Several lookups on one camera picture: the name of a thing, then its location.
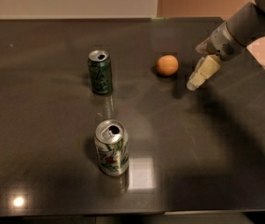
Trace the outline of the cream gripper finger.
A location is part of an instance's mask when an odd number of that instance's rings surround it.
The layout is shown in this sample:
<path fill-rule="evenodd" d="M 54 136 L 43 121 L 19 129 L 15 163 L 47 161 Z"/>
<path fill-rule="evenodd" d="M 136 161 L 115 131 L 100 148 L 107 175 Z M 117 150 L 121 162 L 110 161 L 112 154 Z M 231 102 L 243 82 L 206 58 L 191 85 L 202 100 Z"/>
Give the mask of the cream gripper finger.
<path fill-rule="evenodd" d="M 200 43 L 196 47 L 196 51 L 199 52 L 200 54 L 208 55 L 210 53 L 208 48 L 209 43 L 210 43 L 210 38 L 206 38 L 205 40 L 203 40 L 202 43 Z"/>
<path fill-rule="evenodd" d="M 187 88 L 190 91 L 196 91 L 220 69 L 221 64 L 222 61 L 215 54 L 201 57 L 188 79 Z"/>

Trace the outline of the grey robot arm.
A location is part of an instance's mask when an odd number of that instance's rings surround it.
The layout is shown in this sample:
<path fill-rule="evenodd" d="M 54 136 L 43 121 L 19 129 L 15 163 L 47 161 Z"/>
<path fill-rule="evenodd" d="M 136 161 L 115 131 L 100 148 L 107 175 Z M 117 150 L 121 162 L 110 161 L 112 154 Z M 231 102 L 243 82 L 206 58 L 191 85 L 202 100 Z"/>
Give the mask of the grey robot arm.
<path fill-rule="evenodd" d="M 254 0 L 220 24 L 196 47 L 202 57 L 188 79 L 187 88 L 196 91 L 223 62 L 243 53 L 247 46 L 262 37 L 265 37 L 265 0 Z"/>

